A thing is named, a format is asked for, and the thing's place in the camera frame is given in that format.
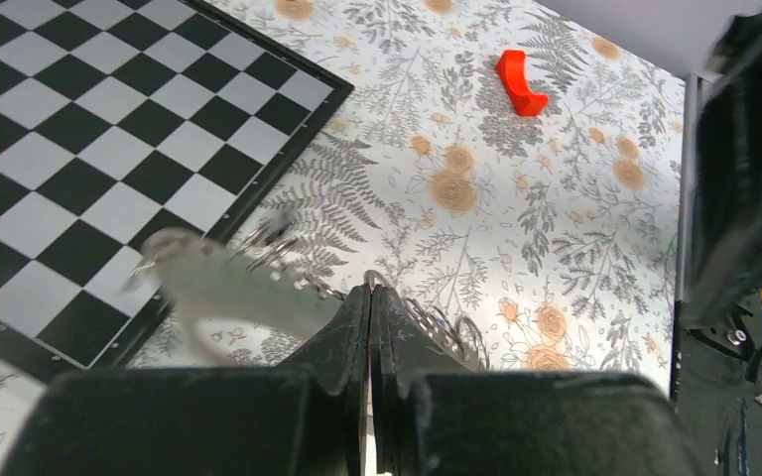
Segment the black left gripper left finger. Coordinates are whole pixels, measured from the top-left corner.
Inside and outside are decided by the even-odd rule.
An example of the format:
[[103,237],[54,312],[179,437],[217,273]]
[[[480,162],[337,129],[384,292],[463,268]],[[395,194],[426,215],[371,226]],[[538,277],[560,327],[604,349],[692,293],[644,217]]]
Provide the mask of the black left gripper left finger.
[[361,475],[371,290],[273,367],[75,371],[27,417],[0,473]]

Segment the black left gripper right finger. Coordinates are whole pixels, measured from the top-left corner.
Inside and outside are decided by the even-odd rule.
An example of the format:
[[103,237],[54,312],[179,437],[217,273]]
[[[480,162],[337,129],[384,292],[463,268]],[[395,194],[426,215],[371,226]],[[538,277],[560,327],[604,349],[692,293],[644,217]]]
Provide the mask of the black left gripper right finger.
[[393,475],[699,475],[668,400],[625,373],[478,371],[378,286],[370,304],[377,466]]

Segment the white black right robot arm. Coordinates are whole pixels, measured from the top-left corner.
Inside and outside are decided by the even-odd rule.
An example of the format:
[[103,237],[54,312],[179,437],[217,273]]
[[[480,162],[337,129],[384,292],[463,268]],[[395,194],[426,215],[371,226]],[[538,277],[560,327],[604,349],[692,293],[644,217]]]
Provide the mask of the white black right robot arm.
[[696,129],[698,247],[687,328],[712,327],[762,288],[762,11],[734,16],[706,64]]

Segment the floral table mat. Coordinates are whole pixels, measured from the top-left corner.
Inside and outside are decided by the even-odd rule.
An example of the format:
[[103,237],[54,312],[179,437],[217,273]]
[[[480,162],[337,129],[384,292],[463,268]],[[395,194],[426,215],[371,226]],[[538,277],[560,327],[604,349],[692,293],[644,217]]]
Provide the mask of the floral table mat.
[[[291,210],[289,263],[339,291],[377,270],[470,318],[494,370],[670,388],[681,79],[535,1],[217,8],[352,85],[234,239]],[[515,113],[495,70],[506,50],[549,97],[540,115]],[[151,278],[125,290],[138,262],[121,292],[156,293]],[[196,364],[157,297],[134,364]],[[0,462],[42,389],[0,359]]]

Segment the red curved block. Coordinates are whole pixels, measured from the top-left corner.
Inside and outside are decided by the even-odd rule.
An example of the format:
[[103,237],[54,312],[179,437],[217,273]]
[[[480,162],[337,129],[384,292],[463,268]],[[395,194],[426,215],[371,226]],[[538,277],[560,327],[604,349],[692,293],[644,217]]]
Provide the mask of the red curved block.
[[506,50],[498,60],[495,70],[505,92],[515,110],[521,117],[540,115],[548,105],[546,94],[535,92],[526,78],[527,55],[521,50]]

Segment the black white chessboard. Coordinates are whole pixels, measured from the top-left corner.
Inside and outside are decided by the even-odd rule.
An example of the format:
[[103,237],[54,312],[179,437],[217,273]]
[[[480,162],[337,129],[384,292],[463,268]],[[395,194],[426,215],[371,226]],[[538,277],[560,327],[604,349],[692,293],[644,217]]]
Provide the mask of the black white chessboard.
[[125,363],[144,240],[228,240],[352,85],[204,1],[0,1],[0,358]]

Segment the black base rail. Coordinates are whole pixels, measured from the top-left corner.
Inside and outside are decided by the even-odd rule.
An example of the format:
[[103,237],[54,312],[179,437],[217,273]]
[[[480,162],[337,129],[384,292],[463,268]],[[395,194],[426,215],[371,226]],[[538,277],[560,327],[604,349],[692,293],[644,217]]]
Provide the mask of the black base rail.
[[762,300],[716,324],[674,325],[670,395],[704,475],[762,475]]

